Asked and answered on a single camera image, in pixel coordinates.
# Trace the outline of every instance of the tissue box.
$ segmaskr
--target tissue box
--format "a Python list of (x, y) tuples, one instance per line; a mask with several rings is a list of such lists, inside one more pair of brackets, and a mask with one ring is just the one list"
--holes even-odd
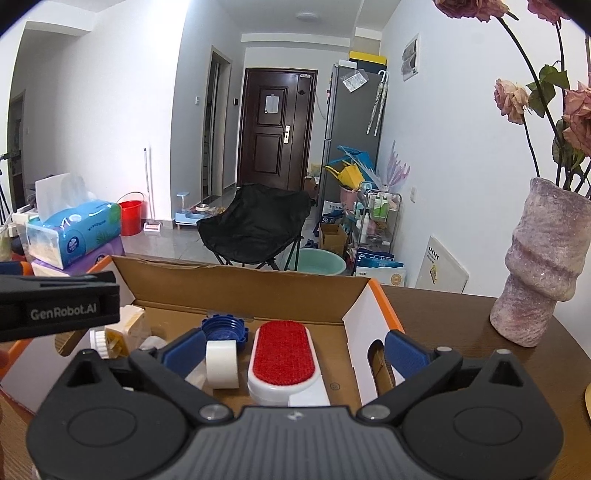
[(103, 260), (103, 258), (112, 257), (113, 255), (117, 255), (118, 257), (125, 255), (123, 242), (121, 241), (120, 236), (115, 237), (113, 240), (104, 244), (102, 247), (97, 248), (85, 257), (75, 261), (72, 265), (64, 270), (60, 270), (59, 268), (42, 262), (39, 259), (34, 260), (31, 263), (31, 266), (33, 267), (33, 272), (37, 277), (76, 277), (78, 275), (86, 274), (98, 262)]
[(93, 200), (27, 224), (29, 253), (61, 270), (121, 234), (121, 207)]
[(356, 277), (375, 278), (381, 285), (389, 285), (393, 287), (403, 287), (406, 282), (406, 268), (368, 268), (357, 267), (355, 272)]

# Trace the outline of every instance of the cardboard box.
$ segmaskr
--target cardboard box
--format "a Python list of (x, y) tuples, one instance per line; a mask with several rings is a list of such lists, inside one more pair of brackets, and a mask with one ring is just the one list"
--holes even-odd
[(343, 230), (342, 226), (321, 223), (318, 248), (328, 250), (329, 252), (343, 257), (347, 238), (347, 233)]
[[(278, 319), (304, 323), (312, 335), (331, 405), (347, 405), (353, 412), (378, 396), (368, 361), (370, 347), (383, 342), (391, 329), (402, 330), (381, 286), (367, 278), (128, 257), (107, 257), (92, 271), (100, 270), (115, 272), (123, 301), (144, 308), (152, 334), (167, 341), (200, 326), (212, 312), (246, 320), (251, 335), (238, 358), (240, 388), (207, 392), (236, 414), (253, 403), (246, 375), (254, 333), (264, 323)], [(56, 351), (55, 336), (17, 342), (9, 367), (0, 372), (5, 394), (29, 411), (37, 411), (70, 358), (89, 347), (88, 333), (80, 337), (77, 345), (62, 351), (66, 356)]]
[(310, 195), (312, 200), (318, 202), (318, 184), (314, 177), (306, 177), (304, 179), (304, 191)]

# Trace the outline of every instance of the green leaf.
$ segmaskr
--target green leaf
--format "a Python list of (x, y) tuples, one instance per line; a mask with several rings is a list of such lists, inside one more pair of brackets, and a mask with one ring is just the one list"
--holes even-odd
[(556, 67), (550, 65), (544, 65), (540, 70), (540, 81), (545, 81), (545, 78), (552, 74), (552, 73), (559, 73)]
[[(548, 105), (551, 100), (556, 96), (556, 87), (551, 83), (542, 82), (541, 84), (542, 92), (544, 92), (544, 99), (546, 100), (546, 105)], [(546, 115), (546, 110), (544, 109), (544, 104), (542, 103), (542, 99), (540, 98), (540, 92), (538, 90), (533, 90), (530, 95), (530, 108), (538, 114), (539, 117), (544, 118)]]
[(554, 137), (554, 141), (552, 142), (552, 158), (554, 159), (554, 163), (558, 164), (560, 155), (560, 147), (558, 146), (558, 142), (556, 141), (556, 137)]
[(551, 72), (544, 77), (544, 82), (551, 83), (564, 90), (570, 89), (569, 76), (566, 72), (559, 72), (558, 70), (556, 72)]
[(577, 148), (573, 148), (573, 162), (572, 162), (572, 169), (577, 168), (579, 165), (581, 165), (581, 163), (583, 163), (583, 160), (585, 159), (585, 152), (583, 152), (582, 150), (579, 150)]
[[(558, 127), (558, 133), (560, 135), (562, 135), (562, 130), (560, 129), (560, 127)], [(573, 157), (574, 157), (573, 146), (568, 142), (564, 142), (564, 145), (562, 147), (562, 166), (567, 167), (570, 170), (571, 165), (573, 164)], [(552, 158), (554, 159), (554, 163), (558, 163), (558, 161), (560, 159), (560, 147), (558, 146), (558, 141), (556, 140), (556, 137), (554, 137), (554, 141), (552, 142)]]

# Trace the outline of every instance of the purple tissue package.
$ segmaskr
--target purple tissue package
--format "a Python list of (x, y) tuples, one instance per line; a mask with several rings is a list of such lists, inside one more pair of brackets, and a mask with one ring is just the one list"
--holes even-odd
[(98, 262), (110, 255), (125, 255), (120, 236), (85, 255), (64, 270), (60, 270), (41, 260), (34, 260), (31, 265), (37, 277), (77, 277), (78, 275), (85, 275)]

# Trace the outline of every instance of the bottle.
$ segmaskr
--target bottle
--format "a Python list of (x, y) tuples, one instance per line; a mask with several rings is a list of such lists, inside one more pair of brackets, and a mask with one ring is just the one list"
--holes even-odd
[(363, 219), (363, 226), (361, 228), (361, 240), (360, 243), (364, 244), (368, 239), (368, 228), (369, 228), (369, 212), (365, 214)]

